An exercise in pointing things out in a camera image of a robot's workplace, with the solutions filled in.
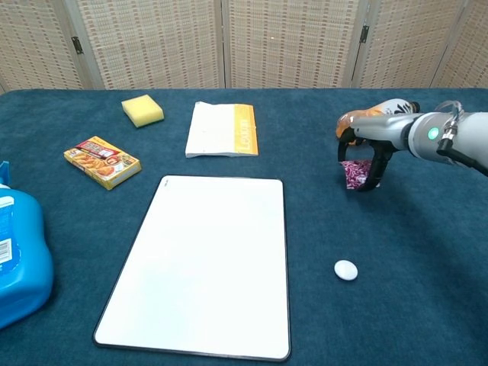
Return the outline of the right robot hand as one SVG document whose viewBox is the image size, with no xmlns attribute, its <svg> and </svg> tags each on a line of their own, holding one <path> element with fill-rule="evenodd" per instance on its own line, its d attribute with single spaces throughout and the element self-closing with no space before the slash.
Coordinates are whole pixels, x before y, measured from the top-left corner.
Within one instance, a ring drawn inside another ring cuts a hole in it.
<svg viewBox="0 0 488 366">
<path fill-rule="evenodd" d="M 367 140 L 374 149 L 371 167 L 364 184 L 357 191 L 374 190 L 395 152 L 408 149 L 405 138 L 412 123 L 420 114 L 388 114 L 375 117 L 358 117 L 351 122 L 339 138 L 338 161 L 346 160 L 348 144 L 353 140 Z"/>
</svg>

